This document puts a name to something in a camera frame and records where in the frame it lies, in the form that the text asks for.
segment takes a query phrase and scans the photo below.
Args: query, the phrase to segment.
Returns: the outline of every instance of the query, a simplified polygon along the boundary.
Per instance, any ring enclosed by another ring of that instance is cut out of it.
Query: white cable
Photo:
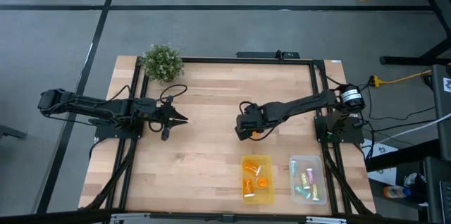
[[[430,125],[433,125],[433,124],[436,124],[436,123],[438,123],[438,122],[440,122],[440,121],[442,121],[442,120],[445,120],[446,118],[449,118],[450,116],[451,116],[451,113],[447,114],[446,116],[444,116],[444,117],[442,117],[442,118],[440,118],[440,119],[437,119],[437,120],[435,120],[435,121],[433,121],[433,122],[430,122],[430,123],[427,124],[427,125],[422,125],[422,126],[420,126],[420,127],[417,127],[417,128],[411,129],[411,130],[407,130],[407,131],[405,131],[405,132],[400,132],[400,133],[398,133],[398,134],[396,134],[396,135],[393,135],[392,137],[388,137],[388,138],[386,138],[386,139],[382,139],[381,141],[378,141],[377,143],[382,143],[382,142],[387,141],[387,140],[389,140],[389,139],[392,139],[392,138],[394,138],[394,137],[398,137],[398,136],[401,136],[401,135],[405,135],[405,134],[407,134],[407,133],[411,133],[411,132],[414,132],[414,131],[416,131],[416,130],[421,130],[421,129],[426,128],[426,127],[428,127],[428,126],[430,126]]]

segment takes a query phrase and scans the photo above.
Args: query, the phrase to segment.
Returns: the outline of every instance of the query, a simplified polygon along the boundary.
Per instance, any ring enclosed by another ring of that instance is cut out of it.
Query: green plant
[[[151,49],[144,52],[140,63],[150,80],[170,82],[183,75],[183,62],[179,54],[171,44],[151,45]]]

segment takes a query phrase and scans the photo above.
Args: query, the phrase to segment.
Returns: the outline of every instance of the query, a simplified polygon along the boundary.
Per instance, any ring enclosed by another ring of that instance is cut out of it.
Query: wooden tabletop
[[[135,56],[117,58],[107,98],[124,85],[131,84],[135,61]],[[341,62],[325,61],[325,64],[329,76],[345,82]],[[142,78],[141,72],[137,97]],[[322,159],[320,144],[315,136],[314,112],[291,117],[260,142],[241,142],[234,131],[241,101],[265,104],[311,95],[308,66],[185,63],[182,78],[164,85],[150,82],[146,97],[157,99],[164,88],[175,83],[188,86],[188,91],[176,97],[173,105],[179,113],[189,118],[189,123],[174,127],[166,142],[160,140],[160,133],[144,127],[133,163],[127,210],[330,214],[329,201],[325,205],[299,205],[290,195],[290,157],[314,155]],[[119,98],[127,98],[127,95],[124,92]],[[80,206],[90,203],[111,177],[117,146],[117,139],[108,139],[92,152]],[[374,212],[362,153],[352,144],[341,144],[341,152],[348,183],[365,206]],[[273,204],[246,205],[242,202],[240,160],[241,156],[250,154],[271,156],[275,192]],[[119,181],[114,206],[118,205],[121,188],[122,181]],[[339,209],[343,211],[337,181],[335,192]]]

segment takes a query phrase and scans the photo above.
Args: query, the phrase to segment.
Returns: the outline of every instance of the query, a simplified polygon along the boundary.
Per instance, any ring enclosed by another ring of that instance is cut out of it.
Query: plastic bin
[[[288,166],[290,167],[291,196],[294,202],[298,204],[327,202],[323,164],[318,156],[291,156]]]
[[[243,156],[241,166],[243,202],[245,204],[272,204],[274,188],[271,157]]]

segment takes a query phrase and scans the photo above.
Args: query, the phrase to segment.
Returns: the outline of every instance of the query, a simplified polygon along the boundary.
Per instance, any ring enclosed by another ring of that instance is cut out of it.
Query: yellow plastic container
[[[272,204],[274,188],[271,157],[243,156],[241,166],[243,202],[245,204]]]

